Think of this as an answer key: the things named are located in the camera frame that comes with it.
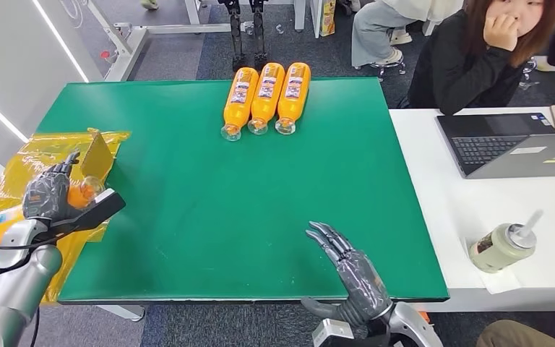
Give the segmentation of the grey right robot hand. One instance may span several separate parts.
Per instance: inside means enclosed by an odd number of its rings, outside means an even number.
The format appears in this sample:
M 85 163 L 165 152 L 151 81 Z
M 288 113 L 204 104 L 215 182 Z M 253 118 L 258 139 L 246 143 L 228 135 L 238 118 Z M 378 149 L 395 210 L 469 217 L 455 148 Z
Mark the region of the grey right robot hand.
M 387 289 L 371 260 L 332 226 L 311 221 L 306 235 L 315 240 L 334 265 L 348 293 L 341 304 L 325 304 L 303 297 L 301 304 L 312 314 L 360 327 L 385 315 L 392 307 Z

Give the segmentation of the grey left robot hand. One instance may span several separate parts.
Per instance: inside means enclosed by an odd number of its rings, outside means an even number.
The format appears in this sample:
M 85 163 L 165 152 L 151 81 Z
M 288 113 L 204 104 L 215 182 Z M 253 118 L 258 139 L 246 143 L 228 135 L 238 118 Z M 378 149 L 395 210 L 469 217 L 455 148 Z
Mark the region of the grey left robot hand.
M 68 202 L 70 175 L 73 166 L 79 163 L 79 154 L 79 150 L 74 150 L 64 161 L 47 168 L 28 183 L 22 198 L 25 219 L 36 219 L 50 226 L 81 213 Z

